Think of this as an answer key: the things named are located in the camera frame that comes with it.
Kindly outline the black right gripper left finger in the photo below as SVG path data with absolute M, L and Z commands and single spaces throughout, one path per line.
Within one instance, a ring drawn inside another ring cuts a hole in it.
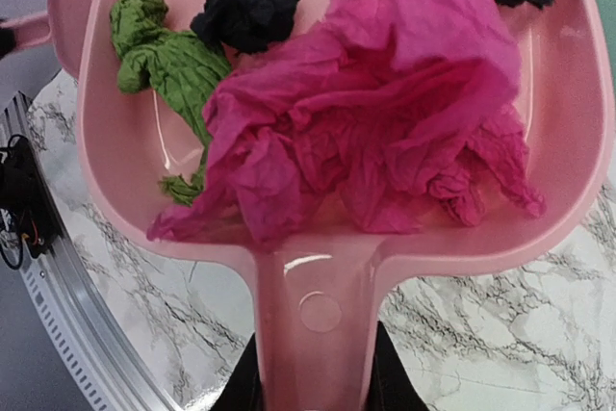
M 252 335 L 232 371 L 212 411 L 262 411 L 264 398 L 257 361 L 255 335 Z

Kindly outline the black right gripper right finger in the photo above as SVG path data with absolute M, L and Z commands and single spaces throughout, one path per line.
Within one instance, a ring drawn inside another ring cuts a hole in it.
M 413 387 L 382 321 L 376 329 L 369 410 L 429 411 Z

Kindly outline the pink plastic dustpan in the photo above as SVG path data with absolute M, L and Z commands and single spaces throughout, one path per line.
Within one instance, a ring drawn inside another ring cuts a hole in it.
M 116 86 L 119 62 L 109 13 L 92 0 L 78 93 L 78 146 L 94 203 L 125 237 L 153 253 L 215 262 L 234 270 L 254 300 L 260 378 L 268 410 L 361 410 L 372 375 L 377 312 L 400 282 L 467 276 L 524 265 L 564 241 L 583 220 L 610 164 L 615 98 L 596 0 L 556 0 L 537 12 L 504 12 L 523 54 L 516 106 L 530 147 L 529 180 L 546 214 L 489 209 L 475 228 L 431 218 L 420 234 L 364 235 L 327 202 L 306 233 L 272 254 L 236 223 L 185 244 L 151 242 L 148 225 L 167 206 L 158 179 L 196 167 L 200 145 L 153 92 Z M 166 0 L 172 27 L 186 25 L 204 0 Z M 302 0 L 306 30 L 328 0 Z

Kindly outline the pink hand brush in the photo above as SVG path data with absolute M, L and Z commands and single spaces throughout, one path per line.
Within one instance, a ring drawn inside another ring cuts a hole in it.
M 14 49 L 51 43 L 63 69 L 78 77 L 91 1 L 47 0 L 44 12 L 9 20 L 5 27 L 14 33 Z

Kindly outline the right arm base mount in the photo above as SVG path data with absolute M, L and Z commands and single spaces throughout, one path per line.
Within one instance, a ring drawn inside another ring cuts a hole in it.
M 1 259 L 20 270 L 24 257 L 37 259 L 61 235 L 61 226 L 39 163 L 27 137 L 10 136 L 1 148 L 1 231 L 14 235 L 14 257 L 1 249 Z

